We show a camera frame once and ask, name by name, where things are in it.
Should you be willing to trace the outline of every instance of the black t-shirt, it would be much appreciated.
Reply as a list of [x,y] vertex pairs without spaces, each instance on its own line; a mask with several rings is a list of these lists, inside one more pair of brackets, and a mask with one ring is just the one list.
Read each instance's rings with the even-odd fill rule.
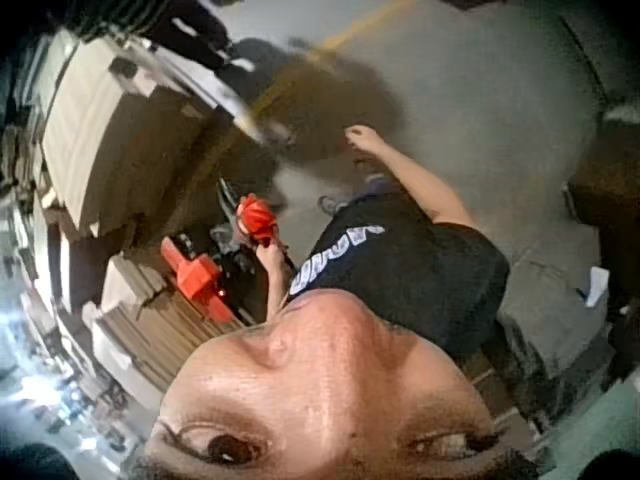
[[480,232],[433,224],[405,193],[341,210],[293,280],[293,299],[317,288],[359,297],[379,317],[462,359],[491,334],[509,264]]

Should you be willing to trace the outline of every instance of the hand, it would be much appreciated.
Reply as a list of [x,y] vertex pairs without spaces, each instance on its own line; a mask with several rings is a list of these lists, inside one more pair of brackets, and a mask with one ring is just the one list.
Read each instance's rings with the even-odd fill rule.
[[286,272],[286,263],[284,253],[278,245],[275,243],[271,243],[268,247],[259,245],[256,249],[256,256],[267,271],[269,277],[284,276]]
[[362,152],[377,156],[386,145],[385,141],[373,128],[364,125],[354,125],[345,131],[349,145]]

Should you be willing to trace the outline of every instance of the light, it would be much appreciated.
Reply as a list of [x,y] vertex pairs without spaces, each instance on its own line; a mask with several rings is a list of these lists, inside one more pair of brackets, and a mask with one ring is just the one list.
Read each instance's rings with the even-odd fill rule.
[[94,437],[85,438],[80,443],[80,450],[95,450],[97,446],[98,440],[96,440]]
[[35,377],[24,377],[22,379],[23,398],[33,400],[40,405],[57,405],[60,403],[61,395],[45,380]]

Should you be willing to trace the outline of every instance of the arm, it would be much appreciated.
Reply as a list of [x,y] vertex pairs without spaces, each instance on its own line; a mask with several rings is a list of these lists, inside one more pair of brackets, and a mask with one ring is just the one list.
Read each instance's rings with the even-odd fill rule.
[[278,246],[274,244],[266,248],[260,246],[256,250],[256,255],[269,278],[267,295],[267,322],[269,322],[278,313],[287,296],[291,275],[285,264],[284,254]]
[[433,223],[456,223],[476,228],[462,200],[449,185],[387,145],[375,130],[354,126],[346,135],[353,147],[373,155],[393,173]]

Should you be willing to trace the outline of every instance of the red pallet jack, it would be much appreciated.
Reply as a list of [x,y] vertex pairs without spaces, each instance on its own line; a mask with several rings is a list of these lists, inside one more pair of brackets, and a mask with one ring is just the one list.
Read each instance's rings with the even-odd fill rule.
[[[219,181],[218,199],[232,225],[234,242],[238,245],[247,245],[252,249],[258,245],[268,246],[273,242],[282,245],[278,237],[276,217],[266,202],[254,194],[238,199],[223,179]],[[176,273],[178,289],[185,297],[204,306],[215,323],[227,323],[235,319],[234,312],[225,302],[225,272],[209,255],[200,254],[190,260],[170,237],[162,241],[161,253]],[[293,267],[293,262],[288,257],[287,263]]]

